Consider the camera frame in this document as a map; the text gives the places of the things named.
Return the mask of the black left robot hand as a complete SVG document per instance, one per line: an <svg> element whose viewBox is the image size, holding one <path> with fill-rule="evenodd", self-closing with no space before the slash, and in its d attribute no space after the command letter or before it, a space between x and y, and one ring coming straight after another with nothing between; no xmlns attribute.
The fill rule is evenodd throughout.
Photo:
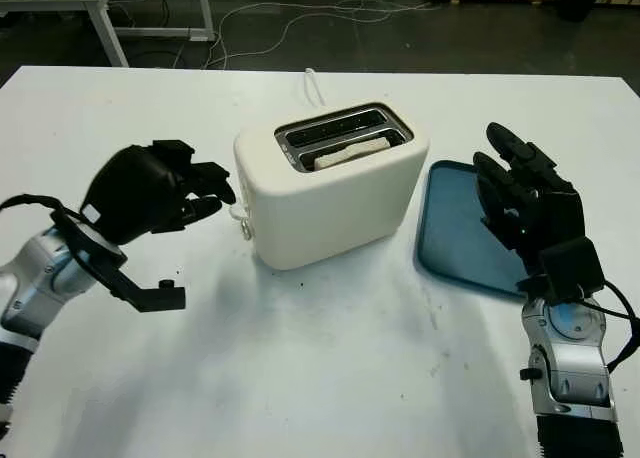
<svg viewBox="0 0 640 458"><path fill-rule="evenodd" d="M99 170L79 208L107 241L184 230L236 203L230 173L215 162L194 163L181 140L155 140L118 151Z"/></svg>

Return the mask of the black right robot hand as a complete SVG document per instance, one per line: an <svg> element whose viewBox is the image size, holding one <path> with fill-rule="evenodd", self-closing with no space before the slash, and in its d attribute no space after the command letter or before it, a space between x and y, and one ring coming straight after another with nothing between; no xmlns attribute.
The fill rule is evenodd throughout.
<svg viewBox="0 0 640 458"><path fill-rule="evenodd" d="M529 275L540 274L541 251L585 234L581 199L534 143L496 122L489 123L486 136L509 167L485 153L473 155L483 223L506 249L516 252Z"/></svg>

